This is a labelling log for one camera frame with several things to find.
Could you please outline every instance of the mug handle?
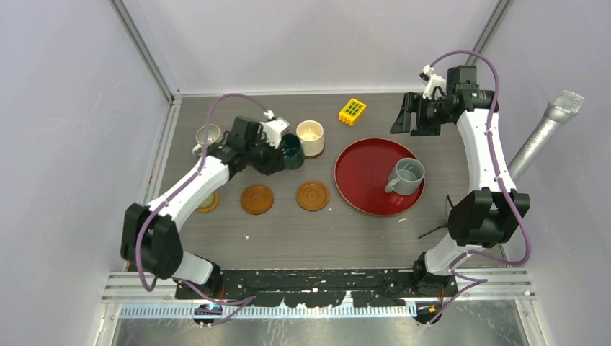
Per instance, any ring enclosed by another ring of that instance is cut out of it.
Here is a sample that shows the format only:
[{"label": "mug handle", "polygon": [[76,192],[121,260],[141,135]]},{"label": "mug handle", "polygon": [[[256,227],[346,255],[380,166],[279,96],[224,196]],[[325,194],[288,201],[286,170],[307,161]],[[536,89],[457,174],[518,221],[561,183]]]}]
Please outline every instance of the mug handle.
[{"label": "mug handle", "polygon": [[386,187],[384,187],[384,192],[391,193],[395,190],[395,185],[397,185],[401,180],[399,178],[392,179]]},{"label": "mug handle", "polygon": [[194,156],[199,156],[202,154],[202,146],[200,144],[196,144],[191,150]]}]

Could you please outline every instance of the yellow container with green dots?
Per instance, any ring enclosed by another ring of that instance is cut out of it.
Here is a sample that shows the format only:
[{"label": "yellow container with green dots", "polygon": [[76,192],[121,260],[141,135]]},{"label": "yellow container with green dots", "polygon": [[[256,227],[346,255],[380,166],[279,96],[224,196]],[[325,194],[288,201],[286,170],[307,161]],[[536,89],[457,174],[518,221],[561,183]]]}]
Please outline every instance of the yellow container with green dots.
[{"label": "yellow container with green dots", "polygon": [[365,111],[365,108],[367,108],[367,105],[358,99],[350,99],[339,112],[339,121],[354,126],[361,114]]}]

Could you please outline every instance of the round red tray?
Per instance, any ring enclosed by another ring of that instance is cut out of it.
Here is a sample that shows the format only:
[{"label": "round red tray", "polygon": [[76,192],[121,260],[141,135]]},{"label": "round red tray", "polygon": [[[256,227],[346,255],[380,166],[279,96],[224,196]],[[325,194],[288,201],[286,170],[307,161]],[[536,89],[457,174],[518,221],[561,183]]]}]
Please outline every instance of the round red tray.
[{"label": "round red tray", "polygon": [[367,138],[350,144],[335,163],[335,184],[342,197],[363,213],[392,216],[416,204],[424,190],[409,196],[384,192],[388,175],[399,159],[416,156],[399,143]]}]

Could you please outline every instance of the white wall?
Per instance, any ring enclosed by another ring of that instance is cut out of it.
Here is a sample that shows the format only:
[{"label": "white wall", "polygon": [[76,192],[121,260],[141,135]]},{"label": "white wall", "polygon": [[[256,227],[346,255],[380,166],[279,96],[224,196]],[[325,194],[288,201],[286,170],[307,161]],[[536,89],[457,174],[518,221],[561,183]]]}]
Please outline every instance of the white wall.
[{"label": "white wall", "polygon": [[[556,345],[608,345],[611,337],[610,19],[607,0],[515,1],[485,52],[501,77],[508,159],[558,93],[585,97],[517,184],[532,200],[527,267]],[[521,258],[519,234],[509,250]]]},{"label": "white wall", "polygon": [[422,87],[423,65],[470,49],[496,1],[126,3],[139,27],[150,30],[148,44],[159,47],[170,79],[197,94]]},{"label": "white wall", "polygon": [[167,103],[107,0],[0,7],[0,345],[91,345]]}]

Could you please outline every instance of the gray wooden table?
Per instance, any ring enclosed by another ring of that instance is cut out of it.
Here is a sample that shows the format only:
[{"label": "gray wooden table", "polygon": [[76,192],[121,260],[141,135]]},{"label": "gray wooden table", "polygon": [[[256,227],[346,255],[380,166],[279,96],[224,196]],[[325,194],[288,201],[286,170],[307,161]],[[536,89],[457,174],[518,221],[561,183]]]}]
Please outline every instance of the gray wooden table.
[{"label": "gray wooden table", "polygon": [[[367,110],[354,127],[337,119],[342,107],[355,97]],[[183,100],[172,139],[162,190],[170,188],[197,161],[191,154],[195,132],[215,98]],[[193,213],[181,230],[183,247],[226,269],[268,268],[380,268],[411,267],[446,234],[439,230],[423,239],[418,235],[445,222],[445,196],[455,202],[468,192],[468,170],[460,134],[445,125],[437,137],[390,135],[388,130],[401,107],[402,94],[290,95],[258,99],[276,116],[288,120],[293,130],[303,120],[320,122],[325,131],[325,151],[307,160],[296,171],[264,176],[252,168],[237,174],[219,189],[220,203],[210,213]],[[263,119],[256,105],[242,99],[226,99],[211,123],[230,130],[233,119],[243,115]],[[350,143],[380,137],[397,141],[416,154],[427,170],[426,188],[420,201],[398,216],[375,217],[355,210],[338,193],[333,168],[338,155]],[[319,180],[331,199],[326,208],[311,213],[299,207],[299,185]],[[269,186],[274,205],[265,214],[252,216],[240,206],[242,190],[252,184]],[[497,266],[473,257],[465,267]]]}]

